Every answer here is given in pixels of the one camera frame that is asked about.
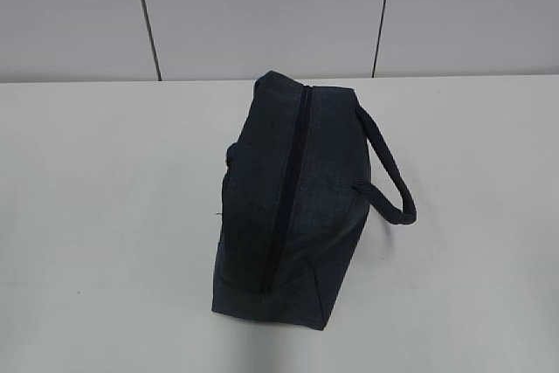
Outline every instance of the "table surface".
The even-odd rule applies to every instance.
[[[0,371],[559,371],[559,76],[305,81],[356,90],[418,206],[371,211],[323,332],[210,311],[250,80],[0,85]]]

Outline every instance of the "bag side panel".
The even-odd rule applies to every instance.
[[[227,175],[221,234],[224,252],[217,269],[228,284],[242,290],[259,290],[300,90],[273,77],[259,80]]]

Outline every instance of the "dark navy bag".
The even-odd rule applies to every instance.
[[[370,183],[368,139],[402,196],[401,211]],[[322,330],[369,206],[392,224],[416,220],[411,194],[353,89],[268,72],[254,84],[226,163],[214,312]]]

